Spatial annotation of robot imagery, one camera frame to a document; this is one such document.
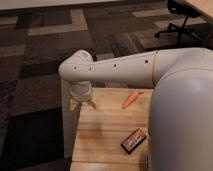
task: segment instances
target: patterned carpet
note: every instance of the patterned carpet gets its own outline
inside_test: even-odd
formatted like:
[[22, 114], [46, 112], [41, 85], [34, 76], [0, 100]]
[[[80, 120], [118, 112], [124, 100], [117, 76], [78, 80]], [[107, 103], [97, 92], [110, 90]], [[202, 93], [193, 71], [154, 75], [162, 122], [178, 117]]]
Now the patterned carpet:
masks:
[[[78, 49], [104, 60], [174, 48], [175, 34], [154, 37], [169, 22], [180, 25], [183, 16], [171, 15], [163, 0], [2, 14], [0, 170], [69, 170], [70, 159], [63, 159], [59, 64]], [[190, 19], [188, 25], [203, 39], [212, 29], [202, 18]], [[200, 44], [184, 36], [181, 47], [191, 46]], [[93, 86], [132, 87], [110, 82]]]

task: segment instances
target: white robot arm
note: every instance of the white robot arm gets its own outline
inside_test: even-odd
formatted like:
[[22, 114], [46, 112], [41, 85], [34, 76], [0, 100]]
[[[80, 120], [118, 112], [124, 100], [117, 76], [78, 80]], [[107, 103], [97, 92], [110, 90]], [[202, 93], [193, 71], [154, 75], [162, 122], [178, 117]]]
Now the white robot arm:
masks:
[[213, 170], [213, 52], [160, 50], [93, 62], [83, 50], [64, 61], [62, 79], [77, 101], [92, 98], [90, 81], [154, 88], [149, 116], [150, 171]]

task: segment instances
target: orange carrot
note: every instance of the orange carrot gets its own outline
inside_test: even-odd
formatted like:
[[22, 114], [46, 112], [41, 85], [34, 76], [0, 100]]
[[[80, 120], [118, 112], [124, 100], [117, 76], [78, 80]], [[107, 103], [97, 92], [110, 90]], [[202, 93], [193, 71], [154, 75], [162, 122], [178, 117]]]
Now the orange carrot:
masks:
[[142, 93], [140, 92], [131, 93], [129, 97], [125, 100], [125, 102], [123, 103], [122, 108], [126, 109], [130, 104], [132, 104], [135, 100], [137, 100], [140, 94]]

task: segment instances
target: wood grain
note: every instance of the wood grain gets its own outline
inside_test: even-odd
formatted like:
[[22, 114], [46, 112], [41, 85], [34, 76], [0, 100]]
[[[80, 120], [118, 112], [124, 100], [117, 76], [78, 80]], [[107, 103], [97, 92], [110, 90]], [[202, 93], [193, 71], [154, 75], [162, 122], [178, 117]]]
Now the wood grain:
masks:
[[72, 171], [146, 171], [143, 165], [73, 162]]
[[77, 132], [73, 161], [94, 163], [145, 164], [147, 140], [138, 146], [131, 155], [121, 147], [121, 142], [131, 132], [90, 131]]
[[149, 102], [152, 90], [144, 92], [127, 109], [121, 108], [133, 89], [94, 89], [94, 101], [97, 110], [84, 104], [79, 119], [79, 130], [134, 131], [142, 128], [146, 131]]

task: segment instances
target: chair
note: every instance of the chair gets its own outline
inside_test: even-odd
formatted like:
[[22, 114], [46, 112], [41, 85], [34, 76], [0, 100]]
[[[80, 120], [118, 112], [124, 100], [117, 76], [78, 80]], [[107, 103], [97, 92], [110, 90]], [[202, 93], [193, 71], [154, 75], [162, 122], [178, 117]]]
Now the chair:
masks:
[[181, 1], [182, 0], [168, 0], [167, 7], [168, 7], [168, 10], [170, 11], [170, 13], [186, 16], [183, 24], [181, 26], [177, 26], [175, 24], [169, 23], [167, 30], [157, 32], [155, 34], [155, 37], [159, 38], [161, 33], [176, 32], [176, 33], [178, 33], [176, 46], [179, 46], [181, 37], [183, 34], [186, 34], [189, 37], [191, 37], [201, 43], [201, 39], [194, 33], [194, 29], [186, 28], [186, 22], [189, 17], [196, 18], [196, 17], [199, 17], [201, 14], [199, 12], [195, 11], [193, 8], [187, 6], [186, 4], [184, 4]]

